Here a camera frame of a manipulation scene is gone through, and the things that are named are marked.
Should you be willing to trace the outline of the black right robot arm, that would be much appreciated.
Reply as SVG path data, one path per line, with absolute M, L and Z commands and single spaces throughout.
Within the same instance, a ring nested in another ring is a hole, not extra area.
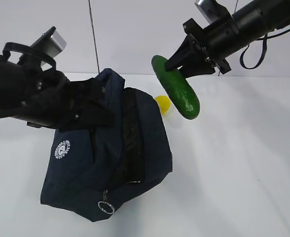
M 226 74 L 231 71 L 227 57 L 290 25 L 290 0 L 253 0 L 233 14 L 215 0 L 197 0 L 195 6 L 209 25 L 186 21 L 186 37 L 165 63 L 166 71 L 179 69 L 184 78 L 211 75 L 216 68 Z

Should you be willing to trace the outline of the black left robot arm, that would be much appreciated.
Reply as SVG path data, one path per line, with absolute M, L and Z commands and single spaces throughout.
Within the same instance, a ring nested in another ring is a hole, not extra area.
M 61 131 L 114 127 L 105 97 L 106 82 L 97 78 L 70 81 L 54 67 L 43 70 L 34 56 L 15 64 L 0 55 L 0 119 Z

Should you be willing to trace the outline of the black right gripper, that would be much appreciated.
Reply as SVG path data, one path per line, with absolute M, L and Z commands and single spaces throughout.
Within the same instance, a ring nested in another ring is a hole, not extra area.
M 187 36 L 178 50 L 166 61 L 165 70 L 178 69 L 187 79 L 212 75 L 215 68 L 222 74 L 231 71 L 226 58 L 232 54 L 239 30 L 231 14 L 202 28 L 192 18 L 183 24 Z

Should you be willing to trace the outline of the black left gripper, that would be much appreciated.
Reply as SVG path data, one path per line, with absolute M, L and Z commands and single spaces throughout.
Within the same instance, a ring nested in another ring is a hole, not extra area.
M 19 120 L 28 126 L 61 132 L 115 126 L 115 113 L 97 102 L 106 96 L 106 82 L 70 81 L 62 72 L 51 70 L 44 73 L 42 82 L 44 89 L 27 99 L 19 113 Z

